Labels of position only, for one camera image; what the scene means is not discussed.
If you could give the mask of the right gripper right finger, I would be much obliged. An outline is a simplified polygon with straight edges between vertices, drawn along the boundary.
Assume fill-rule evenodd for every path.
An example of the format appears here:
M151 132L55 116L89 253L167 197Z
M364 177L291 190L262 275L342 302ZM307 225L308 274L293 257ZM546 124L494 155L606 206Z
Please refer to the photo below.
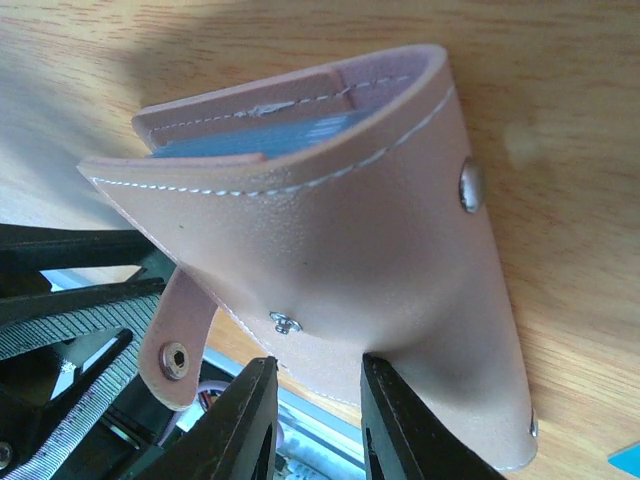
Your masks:
M368 479L501 479L453 435L385 359L365 354L361 425Z

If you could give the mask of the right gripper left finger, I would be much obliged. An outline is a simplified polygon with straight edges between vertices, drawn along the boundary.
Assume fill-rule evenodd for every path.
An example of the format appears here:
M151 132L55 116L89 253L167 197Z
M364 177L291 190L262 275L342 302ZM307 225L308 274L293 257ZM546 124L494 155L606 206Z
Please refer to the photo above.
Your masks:
M192 429L138 477L271 479L276 455L277 393L277 360L253 359Z

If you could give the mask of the pink leather card holder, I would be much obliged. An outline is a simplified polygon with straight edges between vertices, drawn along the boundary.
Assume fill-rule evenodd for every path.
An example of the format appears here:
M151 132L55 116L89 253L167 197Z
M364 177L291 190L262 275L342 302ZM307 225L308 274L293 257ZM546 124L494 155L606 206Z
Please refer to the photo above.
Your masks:
M409 45L145 108L152 155L82 175L176 266L138 353L173 410L217 309L316 394L359 405L388 360L501 471L535 416L446 50Z

